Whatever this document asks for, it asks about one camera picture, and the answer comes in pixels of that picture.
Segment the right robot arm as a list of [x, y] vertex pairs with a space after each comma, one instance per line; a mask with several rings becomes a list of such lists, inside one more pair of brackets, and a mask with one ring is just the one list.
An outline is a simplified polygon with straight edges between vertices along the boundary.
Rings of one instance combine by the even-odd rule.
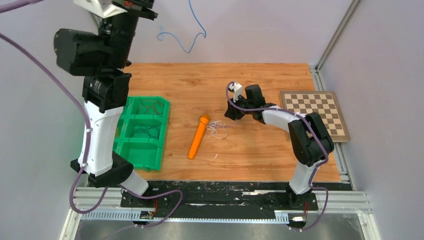
[[297, 163], [285, 201], [290, 208], [298, 209], [306, 201], [305, 193], [313, 189], [312, 182], [318, 168], [328, 162], [329, 154], [335, 148], [321, 116], [316, 112], [293, 112], [266, 102], [257, 84], [242, 87], [231, 81], [225, 94], [225, 117], [236, 121], [250, 115], [259, 123], [275, 126], [289, 134]]

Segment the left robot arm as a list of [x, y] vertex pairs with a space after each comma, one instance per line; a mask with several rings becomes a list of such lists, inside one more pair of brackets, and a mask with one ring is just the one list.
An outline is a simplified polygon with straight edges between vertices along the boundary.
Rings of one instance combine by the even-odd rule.
[[148, 183], [134, 166], [113, 149], [118, 121], [127, 103], [130, 73], [129, 52], [140, 18], [154, 20], [152, 0], [78, 0], [76, 4], [101, 18], [97, 33], [59, 29], [54, 36], [57, 65], [73, 76], [84, 78], [83, 111], [89, 136], [77, 159], [70, 162], [76, 172], [88, 174], [96, 188], [120, 185], [134, 193], [140, 207], [153, 201]]

